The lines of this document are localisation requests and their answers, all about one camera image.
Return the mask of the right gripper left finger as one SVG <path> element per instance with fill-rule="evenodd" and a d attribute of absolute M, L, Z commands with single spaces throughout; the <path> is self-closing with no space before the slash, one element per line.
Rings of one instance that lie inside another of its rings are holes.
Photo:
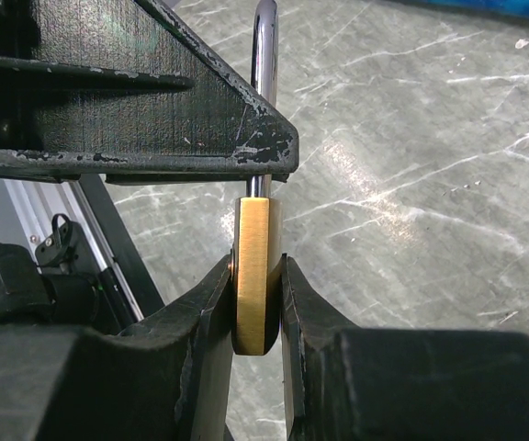
<path fill-rule="evenodd" d="M 220 260 L 118 335 L 0 325 L 0 440 L 227 440 L 233 293 Z"/>

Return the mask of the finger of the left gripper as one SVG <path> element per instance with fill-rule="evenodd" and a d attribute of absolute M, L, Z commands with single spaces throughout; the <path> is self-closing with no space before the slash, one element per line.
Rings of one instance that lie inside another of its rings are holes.
<path fill-rule="evenodd" d="M 241 181 L 298 131 L 161 1 L 0 1 L 0 177 Z"/>

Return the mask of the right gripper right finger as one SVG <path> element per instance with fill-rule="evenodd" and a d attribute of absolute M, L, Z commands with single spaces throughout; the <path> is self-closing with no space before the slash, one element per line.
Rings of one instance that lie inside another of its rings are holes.
<path fill-rule="evenodd" d="M 529 440 L 529 335 L 363 328 L 282 261 L 291 440 Z"/>

